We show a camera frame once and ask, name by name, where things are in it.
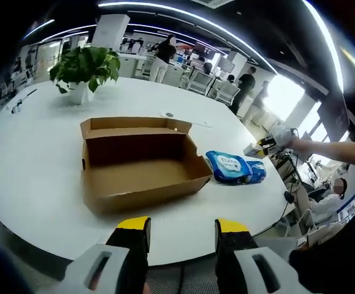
open cardboard box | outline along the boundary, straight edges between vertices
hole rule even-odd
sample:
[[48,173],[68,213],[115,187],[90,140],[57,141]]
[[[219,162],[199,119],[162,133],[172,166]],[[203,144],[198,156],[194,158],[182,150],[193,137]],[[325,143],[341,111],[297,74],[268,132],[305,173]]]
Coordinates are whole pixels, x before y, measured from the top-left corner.
[[167,118],[92,118],[81,123],[84,202],[96,214],[142,208],[195,194],[212,171]]

box lid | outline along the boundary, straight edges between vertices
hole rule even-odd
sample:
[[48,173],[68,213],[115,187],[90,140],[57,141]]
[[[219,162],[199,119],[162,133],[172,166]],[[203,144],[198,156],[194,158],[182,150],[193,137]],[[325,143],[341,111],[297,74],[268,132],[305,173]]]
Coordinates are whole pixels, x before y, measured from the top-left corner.
[[91,118],[80,124],[85,140],[151,134],[188,134],[192,124],[169,118]]

white round table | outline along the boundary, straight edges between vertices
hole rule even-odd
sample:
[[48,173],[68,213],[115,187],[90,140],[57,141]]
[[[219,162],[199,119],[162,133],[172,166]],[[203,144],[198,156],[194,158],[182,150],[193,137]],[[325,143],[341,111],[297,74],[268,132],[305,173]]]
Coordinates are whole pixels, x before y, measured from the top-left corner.
[[34,89],[21,113],[0,112],[0,221],[30,244],[73,260],[103,243],[117,223],[147,215],[152,218],[149,265],[165,265],[214,252],[216,218],[241,222],[252,235],[279,220],[286,188],[268,159],[260,184],[226,186],[211,180],[196,195],[173,203],[95,216],[82,202],[80,182],[80,123],[88,118],[170,112],[193,123],[189,135],[202,155],[217,150],[243,156],[255,139],[225,105],[167,85],[120,78],[99,88],[92,102],[71,106],[48,81],[25,88],[9,105]]

white flower pot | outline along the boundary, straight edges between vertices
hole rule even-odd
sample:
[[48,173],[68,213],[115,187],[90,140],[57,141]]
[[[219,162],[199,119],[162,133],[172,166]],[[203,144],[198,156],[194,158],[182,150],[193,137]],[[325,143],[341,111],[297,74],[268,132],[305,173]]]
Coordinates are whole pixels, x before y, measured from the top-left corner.
[[72,104],[81,105],[92,101],[94,93],[90,91],[88,83],[69,83],[69,100]]

wet wipes package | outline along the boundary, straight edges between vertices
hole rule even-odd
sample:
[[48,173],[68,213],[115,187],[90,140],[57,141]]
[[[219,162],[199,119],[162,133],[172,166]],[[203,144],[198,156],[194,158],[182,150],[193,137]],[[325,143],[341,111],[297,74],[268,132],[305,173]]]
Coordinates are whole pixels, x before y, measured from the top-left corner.
[[256,184],[263,181],[267,175],[263,162],[247,161],[247,164],[252,169],[252,176],[249,177],[247,184]]
[[264,164],[260,161],[246,162],[240,156],[218,151],[209,151],[206,156],[215,179],[221,183],[255,184],[266,176]]

